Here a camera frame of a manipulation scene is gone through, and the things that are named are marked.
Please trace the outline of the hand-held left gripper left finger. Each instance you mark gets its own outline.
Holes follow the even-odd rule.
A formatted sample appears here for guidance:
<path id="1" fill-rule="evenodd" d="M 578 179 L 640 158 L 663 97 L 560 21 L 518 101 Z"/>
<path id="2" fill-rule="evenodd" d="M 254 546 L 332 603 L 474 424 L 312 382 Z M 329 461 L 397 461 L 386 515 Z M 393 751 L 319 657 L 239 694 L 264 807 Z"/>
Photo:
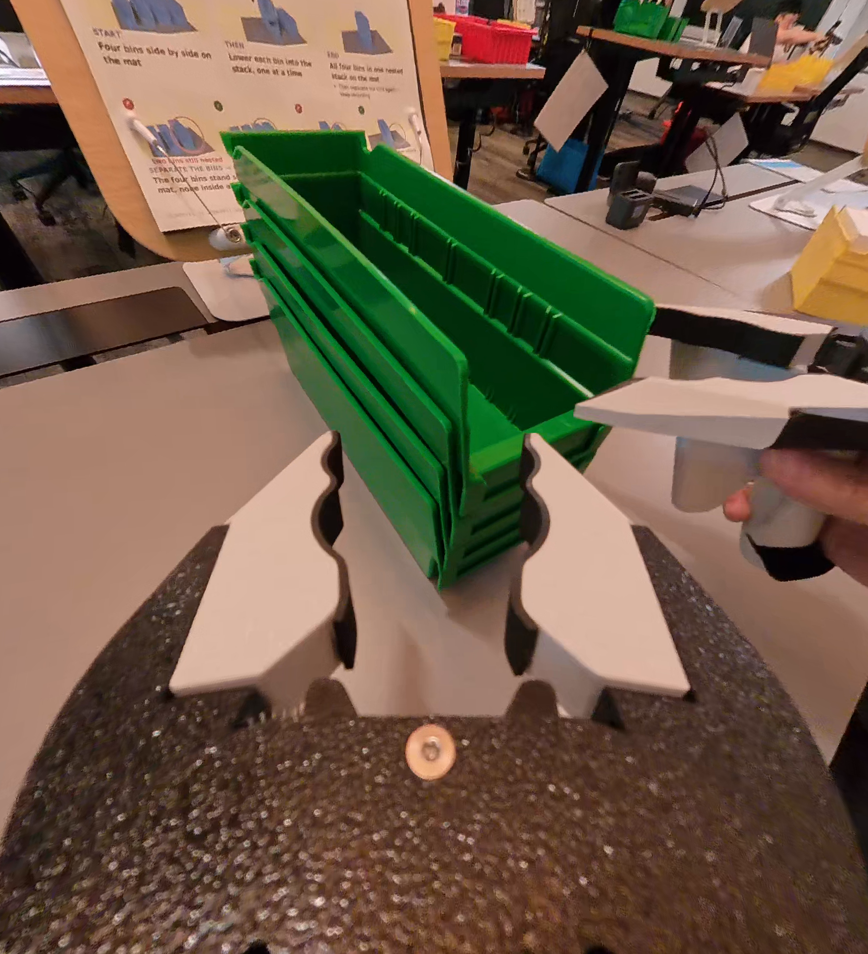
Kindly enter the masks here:
<path id="1" fill-rule="evenodd" d="M 178 698 L 249 690 L 294 712 L 309 686 L 355 664 L 344 558 L 341 436 L 327 431 L 228 520 L 168 682 Z"/>

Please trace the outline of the grey hanging sheet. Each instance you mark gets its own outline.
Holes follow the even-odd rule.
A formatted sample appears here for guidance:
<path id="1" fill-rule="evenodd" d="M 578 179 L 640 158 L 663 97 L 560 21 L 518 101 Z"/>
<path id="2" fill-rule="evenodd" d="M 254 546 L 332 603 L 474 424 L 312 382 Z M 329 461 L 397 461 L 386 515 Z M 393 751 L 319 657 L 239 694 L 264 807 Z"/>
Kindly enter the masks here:
<path id="1" fill-rule="evenodd" d="M 741 113 L 734 114 L 724 125 L 712 131 L 685 159 L 688 173 L 714 172 L 723 169 L 749 147 L 749 138 Z"/>
<path id="2" fill-rule="evenodd" d="M 580 50 L 547 97 L 535 128 L 549 147 L 561 152 L 584 116 L 608 90 L 607 79 L 586 50 Z"/>

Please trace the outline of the black charger dock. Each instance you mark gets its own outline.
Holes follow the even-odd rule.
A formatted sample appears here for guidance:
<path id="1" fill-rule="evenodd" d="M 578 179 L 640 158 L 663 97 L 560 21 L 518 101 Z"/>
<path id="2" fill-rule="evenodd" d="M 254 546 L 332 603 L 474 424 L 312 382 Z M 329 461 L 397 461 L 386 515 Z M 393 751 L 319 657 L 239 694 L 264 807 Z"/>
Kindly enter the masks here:
<path id="1" fill-rule="evenodd" d="M 656 181 L 639 161 L 618 163 L 609 182 L 606 224 L 621 231 L 637 228 L 653 204 Z"/>

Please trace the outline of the black power brick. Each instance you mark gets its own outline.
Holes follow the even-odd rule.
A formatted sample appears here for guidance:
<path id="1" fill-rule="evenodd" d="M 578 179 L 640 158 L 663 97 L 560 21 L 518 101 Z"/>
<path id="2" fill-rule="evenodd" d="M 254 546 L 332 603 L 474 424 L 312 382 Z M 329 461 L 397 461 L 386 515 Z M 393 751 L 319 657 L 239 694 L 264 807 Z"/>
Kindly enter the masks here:
<path id="1" fill-rule="evenodd" d="M 715 211 L 726 204 L 726 195 L 709 188 L 682 185 L 657 189 L 652 193 L 653 206 L 669 217 L 696 218 L 703 211 Z"/>

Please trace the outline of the red plastic bin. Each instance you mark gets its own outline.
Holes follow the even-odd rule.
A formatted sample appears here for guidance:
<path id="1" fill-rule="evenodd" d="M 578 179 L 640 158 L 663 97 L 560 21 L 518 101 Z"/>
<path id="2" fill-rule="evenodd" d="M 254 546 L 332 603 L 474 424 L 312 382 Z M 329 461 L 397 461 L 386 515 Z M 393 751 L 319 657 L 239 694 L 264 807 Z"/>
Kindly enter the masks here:
<path id="1" fill-rule="evenodd" d="M 538 31 L 517 21 L 491 20 L 474 15 L 444 16 L 454 23 L 461 58 L 481 64 L 525 65 Z"/>

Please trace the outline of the wooden desk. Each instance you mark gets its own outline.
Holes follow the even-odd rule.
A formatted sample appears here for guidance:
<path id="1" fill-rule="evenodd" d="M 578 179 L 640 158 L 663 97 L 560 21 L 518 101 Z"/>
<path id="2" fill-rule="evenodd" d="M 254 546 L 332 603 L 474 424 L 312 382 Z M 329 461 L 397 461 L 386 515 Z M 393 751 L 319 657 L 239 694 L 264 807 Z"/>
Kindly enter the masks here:
<path id="1" fill-rule="evenodd" d="M 523 84 L 544 79 L 546 72 L 545 67 L 531 63 L 478 63 L 453 58 L 440 62 L 445 113 L 457 126 L 454 185 L 468 188 L 479 118 L 509 102 Z"/>
<path id="2" fill-rule="evenodd" d="M 580 26 L 575 35 L 584 41 L 584 50 L 607 82 L 607 89 L 589 111 L 585 137 L 586 155 L 575 191 L 585 193 L 599 175 L 608 140 L 612 135 L 623 100 L 637 63 L 657 59 L 665 78 L 672 83 L 709 80 L 724 81 L 730 71 L 745 73 L 765 69 L 772 55 L 742 53 L 729 48 L 668 42 Z"/>

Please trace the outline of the blue bag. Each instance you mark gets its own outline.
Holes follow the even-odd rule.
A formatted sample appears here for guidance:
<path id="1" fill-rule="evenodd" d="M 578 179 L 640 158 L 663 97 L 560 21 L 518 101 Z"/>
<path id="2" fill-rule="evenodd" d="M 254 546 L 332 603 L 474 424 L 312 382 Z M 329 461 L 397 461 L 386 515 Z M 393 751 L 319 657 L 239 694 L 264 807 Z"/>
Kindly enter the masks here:
<path id="1" fill-rule="evenodd" d="M 560 150 L 547 144 L 537 161 L 535 178 L 560 194 L 574 194 L 587 154 L 583 140 L 568 138 Z"/>

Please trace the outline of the green bin stack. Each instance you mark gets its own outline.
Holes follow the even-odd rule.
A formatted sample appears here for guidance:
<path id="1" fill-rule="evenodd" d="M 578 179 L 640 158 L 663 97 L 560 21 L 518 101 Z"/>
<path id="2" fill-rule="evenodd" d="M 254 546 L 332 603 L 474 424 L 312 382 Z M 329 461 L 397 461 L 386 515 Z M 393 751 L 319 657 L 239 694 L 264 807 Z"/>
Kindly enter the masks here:
<path id="1" fill-rule="evenodd" d="M 674 2 L 621 1 L 612 30 L 641 39 L 678 42 L 690 20 L 675 13 L 673 7 Z"/>

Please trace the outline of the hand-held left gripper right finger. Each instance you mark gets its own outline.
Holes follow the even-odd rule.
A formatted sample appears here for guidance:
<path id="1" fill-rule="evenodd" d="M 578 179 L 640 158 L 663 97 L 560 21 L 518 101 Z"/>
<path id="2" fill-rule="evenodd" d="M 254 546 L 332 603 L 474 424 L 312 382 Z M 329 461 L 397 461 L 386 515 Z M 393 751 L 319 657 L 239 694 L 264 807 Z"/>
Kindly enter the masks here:
<path id="1" fill-rule="evenodd" d="M 606 690 L 691 690 L 631 521 L 538 434 L 523 438 L 521 535 L 504 651 L 548 684 L 559 713 L 594 715 Z"/>

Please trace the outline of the green plastic bin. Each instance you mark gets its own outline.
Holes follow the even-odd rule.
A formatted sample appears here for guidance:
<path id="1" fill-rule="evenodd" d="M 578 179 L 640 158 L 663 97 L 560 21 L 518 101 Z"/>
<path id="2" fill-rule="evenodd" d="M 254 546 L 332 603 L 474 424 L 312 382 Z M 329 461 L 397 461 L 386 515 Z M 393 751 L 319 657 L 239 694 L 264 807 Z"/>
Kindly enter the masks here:
<path id="1" fill-rule="evenodd" d="M 273 323 L 300 386 L 324 422 L 340 433 L 344 451 L 422 572 L 441 589 L 452 579 L 442 574 L 444 549 L 440 492 L 443 466 L 408 430 L 408 460 L 390 443 L 372 412 L 348 387 L 320 349 L 310 330 L 324 332 L 291 280 L 262 252 L 252 269 L 272 309 Z"/>
<path id="2" fill-rule="evenodd" d="M 254 268 L 330 388 L 376 497 L 445 540 L 513 508 L 523 432 L 567 459 L 574 405 L 631 377 L 650 297 L 356 133 L 222 135 Z"/>
<path id="3" fill-rule="evenodd" d="M 384 276 L 343 245 L 323 268 L 266 217 L 249 221 L 254 254 L 277 264 L 325 326 L 310 330 L 348 387 L 408 460 L 408 430 L 443 466 L 442 574 L 455 582 L 520 541 L 522 433 L 513 411 L 471 379 L 466 357 Z"/>
<path id="4" fill-rule="evenodd" d="M 360 173 L 235 191 L 289 364 L 423 573 L 440 586 L 518 538 L 523 435 L 580 471 L 590 395 L 524 340 L 562 314 Z"/>

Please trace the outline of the stack of yellow bins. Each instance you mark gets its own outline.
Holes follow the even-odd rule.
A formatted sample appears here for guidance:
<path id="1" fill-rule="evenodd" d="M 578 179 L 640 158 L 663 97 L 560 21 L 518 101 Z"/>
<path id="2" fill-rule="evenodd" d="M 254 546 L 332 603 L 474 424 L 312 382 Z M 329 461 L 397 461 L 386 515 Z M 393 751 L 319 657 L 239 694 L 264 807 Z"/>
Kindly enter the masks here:
<path id="1" fill-rule="evenodd" d="M 755 94 L 821 89 L 834 66 L 830 58 L 805 54 L 794 61 L 774 62 L 761 76 Z"/>
<path id="2" fill-rule="evenodd" d="M 815 229 L 790 271 L 796 311 L 826 321 L 868 326 L 868 252 L 845 241 L 831 209 Z"/>

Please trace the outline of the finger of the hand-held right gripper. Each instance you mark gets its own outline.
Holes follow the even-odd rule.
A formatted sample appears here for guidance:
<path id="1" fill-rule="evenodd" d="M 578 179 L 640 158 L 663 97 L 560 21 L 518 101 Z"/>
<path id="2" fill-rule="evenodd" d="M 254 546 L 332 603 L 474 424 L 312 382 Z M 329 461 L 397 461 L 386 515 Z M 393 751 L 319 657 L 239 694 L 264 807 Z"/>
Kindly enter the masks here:
<path id="1" fill-rule="evenodd" d="M 868 384 L 829 375 L 635 379 L 578 403 L 574 413 L 727 447 L 868 451 Z"/>
<path id="2" fill-rule="evenodd" d="M 658 304 L 651 337 L 671 341 L 684 358 L 724 356 L 783 371 L 810 365 L 833 325 L 771 312 Z"/>

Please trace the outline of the white tablet stand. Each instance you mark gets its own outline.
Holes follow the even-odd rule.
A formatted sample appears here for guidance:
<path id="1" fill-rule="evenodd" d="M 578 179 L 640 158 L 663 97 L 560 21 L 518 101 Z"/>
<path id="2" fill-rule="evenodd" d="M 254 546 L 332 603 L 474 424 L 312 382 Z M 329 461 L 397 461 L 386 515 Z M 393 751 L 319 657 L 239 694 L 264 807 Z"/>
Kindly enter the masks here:
<path id="1" fill-rule="evenodd" d="M 750 163 L 785 179 L 777 192 L 750 202 L 750 208 L 765 215 L 814 230 L 833 208 L 868 208 L 868 184 L 853 180 L 859 171 L 857 160 L 843 163 L 827 173 L 791 159 L 762 159 Z"/>

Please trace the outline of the instruction poster sheet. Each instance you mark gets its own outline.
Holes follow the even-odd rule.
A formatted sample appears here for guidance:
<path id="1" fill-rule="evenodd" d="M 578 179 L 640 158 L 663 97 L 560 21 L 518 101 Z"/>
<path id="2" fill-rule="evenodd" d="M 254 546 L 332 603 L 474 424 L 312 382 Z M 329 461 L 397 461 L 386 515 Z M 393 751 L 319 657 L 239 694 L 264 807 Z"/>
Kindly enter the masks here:
<path id="1" fill-rule="evenodd" d="M 244 220 L 223 133 L 354 130 L 370 149 L 434 168 L 406 118 L 413 109 L 423 119 L 408 2 L 62 6 L 163 233 Z M 163 157 L 130 131 L 126 110 L 161 140 Z"/>

